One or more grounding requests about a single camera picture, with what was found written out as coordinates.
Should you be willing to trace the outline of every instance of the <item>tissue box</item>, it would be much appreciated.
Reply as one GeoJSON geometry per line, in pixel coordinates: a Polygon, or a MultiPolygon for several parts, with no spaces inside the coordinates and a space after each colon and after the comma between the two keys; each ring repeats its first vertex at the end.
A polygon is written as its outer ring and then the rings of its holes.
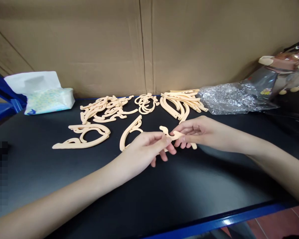
{"type": "Polygon", "coordinates": [[[63,89],[55,71],[21,73],[4,80],[15,93],[27,97],[25,115],[68,110],[75,102],[73,89],[63,89]]]}

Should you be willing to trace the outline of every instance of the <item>hand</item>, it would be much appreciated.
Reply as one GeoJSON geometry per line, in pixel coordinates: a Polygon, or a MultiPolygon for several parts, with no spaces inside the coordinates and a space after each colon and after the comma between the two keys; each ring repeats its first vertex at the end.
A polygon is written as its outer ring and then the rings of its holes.
{"type": "Polygon", "coordinates": [[[156,155],[160,155],[163,161],[167,161],[166,148],[171,154],[176,154],[171,139],[163,132],[143,132],[114,160],[132,174],[138,175],[151,164],[156,166],[156,155]]]}
{"type": "Polygon", "coordinates": [[[206,116],[184,121],[174,130],[185,134],[174,144],[175,147],[180,146],[181,148],[190,148],[189,143],[197,143],[221,151],[252,155],[258,150],[257,145],[261,140],[206,116]]]}

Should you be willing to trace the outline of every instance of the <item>plastic bag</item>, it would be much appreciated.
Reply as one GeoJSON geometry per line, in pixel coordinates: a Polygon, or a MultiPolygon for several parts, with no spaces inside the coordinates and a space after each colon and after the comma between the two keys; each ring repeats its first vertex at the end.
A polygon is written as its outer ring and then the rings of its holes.
{"type": "Polygon", "coordinates": [[[256,88],[247,82],[202,87],[198,95],[213,115],[237,115],[278,108],[258,97],[256,88]]]}
{"type": "Polygon", "coordinates": [[[75,102],[73,89],[63,89],[55,71],[21,73],[4,80],[15,93],[27,97],[25,115],[68,110],[75,102]]]}

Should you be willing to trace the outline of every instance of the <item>finger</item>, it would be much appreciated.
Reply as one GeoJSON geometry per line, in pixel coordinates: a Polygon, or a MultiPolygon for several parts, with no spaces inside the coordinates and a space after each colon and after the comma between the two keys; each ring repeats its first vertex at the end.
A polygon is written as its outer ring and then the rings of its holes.
{"type": "Polygon", "coordinates": [[[171,143],[169,145],[167,145],[166,149],[169,151],[170,154],[176,154],[176,152],[177,152],[171,143]]]}
{"type": "Polygon", "coordinates": [[[182,131],[180,131],[180,133],[182,133],[182,134],[188,134],[189,132],[192,132],[192,131],[193,131],[193,128],[185,128],[182,131]]]}
{"type": "Polygon", "coordinates": [[[168,159],[167,159],[167,156],[166,156],[166,153],[164,152],[164,150],[161,150],[160,152],[159,152],[159,155],[160,155],[160,157],[162,158],[162,160],[164,161],[164,162],[166,162],[168,159]]]}
{"type": "Polygon", "coordinates": [[[204,141],[205,135],[183,135],[179,138],[181,143],[198,143],[202,144],[204,141]]]}
{"type": "Polygon", "coordinates": [[[195,121],[196,121],[196,119],[186,120],[186,121],[180,123],[178,126],[176,126],[175,129],[172,130],[172,132],[174,130],[180,132],[185,128],[192,128],[195,121]]]}
{"type": "Polygon", "coordinates": [[[143,132],[137,136],[132,144],[138,146],[146,146],[155,143],[165,136],[163,132],[143,132]]]}
{"type": "Polygon", "coordinates": [[[156,155],[158,152],[166,148],[171,143],[171,141],[172,140],[169,137],[166,137],[163,134],[163,137],[159,141],[157,141],[152,145],[147,146],[147,149],[152,151],[156,155]]]}
{"type": "Polygon", "coordinates": [[[174,147],[179,147],[180,146],[180,140],[179,139],[177,139],[176,141],[175,141],[175,143],[174,143],[174,147]]]}
{"type": "MultiPolygon", "coordinates": [[[[195,131],[191,131],[191,132],[189,132],[187,135],[193,135],[193,134],[196,134],[197,132],[195,132],[195,131]]],[[[191,144],[190,143],[187,143],[186,144],[186,148],[190,148],[191,147],[191,144]]]]}
{"type": "Polygon", "coordinates": [[[180,144],[180,148],[181,148],[181,149],[184,149],[184,148],[186,147],[186,144],[187,144],[186,142],[182,142],[182,143],[180,144]]]}
{"type": "Polygon", "coordinates": [[[153,158],[153,160],[151,161],[150,165],[155,168],[156,166],[156,157],[153,158]]]}
{"type": "Polygon", "coordinates": [[[193,134],[201,135],[201,132],[197,132],[197,131],[193,130],[193,131],[190,131],[189,133],[187,133],[186,135],[193,135],[193,134]]]}

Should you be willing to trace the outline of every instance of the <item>cardboard box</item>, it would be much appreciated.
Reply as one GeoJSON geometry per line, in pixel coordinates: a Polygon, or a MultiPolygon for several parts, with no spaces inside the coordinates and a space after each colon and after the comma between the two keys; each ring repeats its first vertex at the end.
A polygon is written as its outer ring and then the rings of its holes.
{"type": "Polygon", "coordinates": [[[299,0],[0,0],[0,73],[55,70],[76,98],[244,79],[299,41],[299,0]]]}

